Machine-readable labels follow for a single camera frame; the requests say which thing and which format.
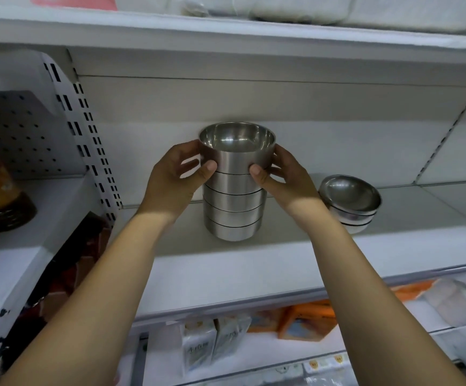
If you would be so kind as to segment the white soft plastic package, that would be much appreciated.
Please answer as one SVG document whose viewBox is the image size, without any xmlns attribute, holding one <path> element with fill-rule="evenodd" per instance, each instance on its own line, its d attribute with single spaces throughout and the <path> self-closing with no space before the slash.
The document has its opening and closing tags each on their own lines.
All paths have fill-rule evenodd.
<svg viewBox="0 0 466 386">
<path fill-rule="evenodd" d="M 343 27 L 466 34 L 466 0 L 353 0 Z"/>
<path fill-rule="evenodd" d="M 171 0 L 168 11 L 184 16 L 332 25 L 348 16 L 352 0 Z"/>
</svg>

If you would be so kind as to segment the white tissue pack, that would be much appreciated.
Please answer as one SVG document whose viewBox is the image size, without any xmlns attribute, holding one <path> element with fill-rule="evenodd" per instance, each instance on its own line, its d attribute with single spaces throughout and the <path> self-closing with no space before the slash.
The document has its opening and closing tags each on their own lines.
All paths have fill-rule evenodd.
<svg viewBox="0 0 466 386">
<path fill-rule="evenodd" d="M 466 285 L 455 279 L 439 279 L 423 298 L 452 327 L 466 326 Z"/>
</svg>

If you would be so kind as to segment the dark red packages pile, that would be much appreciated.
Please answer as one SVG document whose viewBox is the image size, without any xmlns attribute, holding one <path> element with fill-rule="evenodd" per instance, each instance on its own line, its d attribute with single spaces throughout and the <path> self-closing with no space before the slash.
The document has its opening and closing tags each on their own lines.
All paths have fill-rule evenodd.
<svg viewBox="0 0 466 386">
<path fill-rule="evenodd" d="M 0 378 L 81 285 L 107 245 L 110 228 L 88 213 L 51 259 L 8 335 L 0 338 Z"/>
</svg>

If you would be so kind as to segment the orange plastic package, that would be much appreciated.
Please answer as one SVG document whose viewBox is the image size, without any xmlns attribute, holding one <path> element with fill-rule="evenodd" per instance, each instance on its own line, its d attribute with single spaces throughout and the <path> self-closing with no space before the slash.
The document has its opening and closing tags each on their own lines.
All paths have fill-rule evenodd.
<svg viewBox="0 0 466 386">
<path fill-rule="evenodd" d="M 401 302 L 405 303 L 419 298 L 423 293 L 427 292 L 436 281 L 436 279 L 431 279 L 407 285 L 396 285 L 391 287 L 391 291 Z"/>
</svg>

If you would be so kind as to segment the orange box package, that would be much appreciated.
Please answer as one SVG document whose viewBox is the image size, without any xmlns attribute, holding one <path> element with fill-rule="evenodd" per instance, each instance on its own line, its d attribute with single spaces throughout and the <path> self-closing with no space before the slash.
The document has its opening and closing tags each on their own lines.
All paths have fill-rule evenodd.
<svg viewBox="0 0 466 386">
<path fill-rule="evenodd" d="M 277 332 L 285 308 L 257 311 L 250 315 L 248 333 Z"/>
<path fill-rule="evenodd" d="M 337 326 L 337 319 L 328 299 L 287 307 L 281 316 L 277 338 L 320 342 Z"/>
</svg>

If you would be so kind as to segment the person's left hand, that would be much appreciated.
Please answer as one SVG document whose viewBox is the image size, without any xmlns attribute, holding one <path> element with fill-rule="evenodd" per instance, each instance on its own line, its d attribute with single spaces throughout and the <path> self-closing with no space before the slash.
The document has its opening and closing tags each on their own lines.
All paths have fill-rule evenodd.
<svg viewBox="0 0 466 386">
<path fill-rule="evenodd" d="M 137 213 L 162 222 L 164 227 L 173 224 L 202 186 L 193 185 L 193 173 L 202 165 L 198 154 L 197 140 L 172 146 L 154 165 Z"/>
</svg>

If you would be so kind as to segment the white carton pack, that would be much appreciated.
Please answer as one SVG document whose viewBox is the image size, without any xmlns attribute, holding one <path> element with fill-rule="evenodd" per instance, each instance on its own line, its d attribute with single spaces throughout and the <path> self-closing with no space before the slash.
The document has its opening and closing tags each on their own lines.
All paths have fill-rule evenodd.
<svg viewBox="0 0 466 386">
<path fill-rule="evenodd" d="M 212 363 L 232 356 L 238 349 L 251 324 L 251 316 L 220 317 L 214 319 L 217 336 L 212 354 Z"/>
<path fill-rule="evenodd" d="M 180 333 L 183 373 L 210 366 L 217 338 L 214 320 L 186 322 L 180 325 Z"/>
</svg>

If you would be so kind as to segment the clear pack with yellow print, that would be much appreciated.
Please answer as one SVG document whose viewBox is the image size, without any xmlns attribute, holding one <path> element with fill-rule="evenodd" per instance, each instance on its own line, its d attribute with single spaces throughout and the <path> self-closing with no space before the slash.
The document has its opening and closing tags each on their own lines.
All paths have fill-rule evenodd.
<svg viewBox="0 0 466 386">
<path fill-rule="evenodd" d="M 359 386 L 347 352 L 299 363 L 302 373 L 263 386 Z"/>
</svg>

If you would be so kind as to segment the person's left forearm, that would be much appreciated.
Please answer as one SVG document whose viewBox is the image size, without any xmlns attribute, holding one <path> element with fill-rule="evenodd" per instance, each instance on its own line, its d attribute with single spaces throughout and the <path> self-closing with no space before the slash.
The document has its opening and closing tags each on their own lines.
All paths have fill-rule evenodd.
<svg viewBox="0 0 466 386">
<path fill-rule="evenodd" d="M 136 213 L 0 386 L 115 386 L 153 250 L 177 217 L 161 209 Z"/>
</svg>

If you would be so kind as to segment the person's right forearm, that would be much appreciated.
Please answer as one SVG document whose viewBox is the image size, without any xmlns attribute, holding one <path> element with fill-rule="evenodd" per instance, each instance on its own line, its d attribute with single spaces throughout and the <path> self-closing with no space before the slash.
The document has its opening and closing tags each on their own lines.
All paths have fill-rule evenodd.
<svg viewBox="0 0 466 386">
<path fill-rule="evenodd" d="M 359 386 L 466 386 L 319 199 L 299 199 L 286 210 L 311 240 Z"/>
</svg>

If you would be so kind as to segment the white slotted shelf upright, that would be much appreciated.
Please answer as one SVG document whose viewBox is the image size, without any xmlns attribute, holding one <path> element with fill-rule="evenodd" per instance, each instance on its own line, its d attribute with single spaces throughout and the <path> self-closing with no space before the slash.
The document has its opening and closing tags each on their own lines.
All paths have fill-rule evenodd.
<svg viewBox="0 0 466 386">
<path fill-rule="evenodd" d="M 463 109 L 460 111 L 460 113 L 458 114 L 458 116 L 456 117 L 455 121 L 452 123 L 452 125 L 450 126 L 450 128 L 448 129 L 448 131 L 445 133 L 445 135 L 443 136 L 443 138 L 441 139 L 441 141 L 439 142 L 439 144 L 437 145 L 437 147 L 435 148 L 435 150 L 433 151 L 433 153 L 429 156 L 428 160 L 426 161 L 426 163 L 423 165 L 423 167 L 420 169 L 420 171 L 418 172 L 415 180 L 412 182 L 412 185 L 414 186 L 418 186 L 419 185 L 419 180 L 421 179 L 422 175 L 424 174 L 424 172 L 426 171 L 426 169 L 429 167 L 429 165 L 433 162 L 434 158 L 436 157 L 436 155 L 439 153 L 439 151 L 441 150 L 441 148 L 443 147 L 443 145 L 445 144 L 445 142 L 448 140 L 449 136 L 452 134 L 452 132 L 454 131 L 454 129 L 456 128 L 456 126 L 461 122 L 461 120 L 463 119 L 463 116 L 464 114 L 466 113 L 466 105 L 463 107 Z"/>
<path fill-rule="evenodd" d="M 56 98 L 64 110 L 64 117 L 75 140 L 76 149 L 100 195 L 106 220 L 110 227 L 114 227 L 123 204 L 95 116 L 85 96 L 86 90 L 78 77 L 74 82 L 71 81 L 52 57 L 46 53 L 40 54 L 54 84 Z"/>
</svg>

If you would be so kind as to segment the pink plastic package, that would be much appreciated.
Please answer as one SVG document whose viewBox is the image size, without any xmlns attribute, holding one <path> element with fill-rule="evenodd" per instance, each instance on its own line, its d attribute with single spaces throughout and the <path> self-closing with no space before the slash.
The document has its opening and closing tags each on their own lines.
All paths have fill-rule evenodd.
<svg viewBox="0 0 466 386">
<path fill-rule="evenodd" d="M 115 0 L 30 0 L 38 6 L 117 11 Z"/>
</svg>

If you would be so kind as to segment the person's right hand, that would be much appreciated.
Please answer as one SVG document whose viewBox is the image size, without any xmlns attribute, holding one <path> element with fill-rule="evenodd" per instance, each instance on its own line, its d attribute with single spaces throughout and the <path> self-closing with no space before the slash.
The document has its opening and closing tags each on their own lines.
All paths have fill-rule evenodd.
<svg viewBox="0 0 466 386">
<path fill-rule="evenodd" d="M 275 180 L 275 189 L 264 190 L 302 230 L 315 233 L 331 222 L 311 177 L 290 152 L 276 144 L 270 167 L 273 167 L 270 176 Z"/>
</svg>

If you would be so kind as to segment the white perforated pegboard panel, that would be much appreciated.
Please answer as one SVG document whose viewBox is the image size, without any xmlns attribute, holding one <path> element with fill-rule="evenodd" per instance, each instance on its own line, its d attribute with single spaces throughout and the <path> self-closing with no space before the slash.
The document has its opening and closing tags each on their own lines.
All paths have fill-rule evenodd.
<svg viewBox="0 0 466 386">
<path fill-rule="evenodd" d="M 0 91 L 0 159 L 16 180 L 82 177 L 86 165 L 63 110 L 31 91 Z"/>
</svg>

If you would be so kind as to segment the tall stainless steel bowl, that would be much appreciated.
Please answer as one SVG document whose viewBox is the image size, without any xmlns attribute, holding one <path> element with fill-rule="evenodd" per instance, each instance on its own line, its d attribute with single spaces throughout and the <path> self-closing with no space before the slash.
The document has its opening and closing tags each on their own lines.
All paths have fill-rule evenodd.
<svg viewBox="0 0 466 386">
<path fill-rule="evenodd" d="M 204 201 L 217 209 L 233 213 L 258 208 L 265 203 L 266 198 L 267 192 L 264 189 L 249 194 L 224 194 L 203 186 Z"/>
<path fill-rule="evenodd" d="M 267 192 L 261 188 L 250 174 L 231 175 L 226 173 L 215 172 L 210 179 L 202 186 L 202 194 L 206 189 L 214 190 L 222 194 L 242 195 L 253 194 L 255 192 Z"/>
<path fill-rule="evenodd" d="M 231 212 L 203 201 L 204 216 L 225 227 L 246 227 L 262 219 L 265 203 L 248 211 Z"/>
<path fill-rule="evenodd" d="M 276 136 L 255 123 L 224 122 L 203 128 L 198 141 L 201 163 L 213 160 L 217 172 L 247 175 L 252 164 L 271 166 Z"/>
<path fill-rule="evenodd" d="M 204 226 L 212 235 L 219 239 L 229 242 L 238 242 L 253 237 L 262 226 L 262 220 L 263 218 L 244 227 L 227 227 L 204 216 Z"/>
</svg>

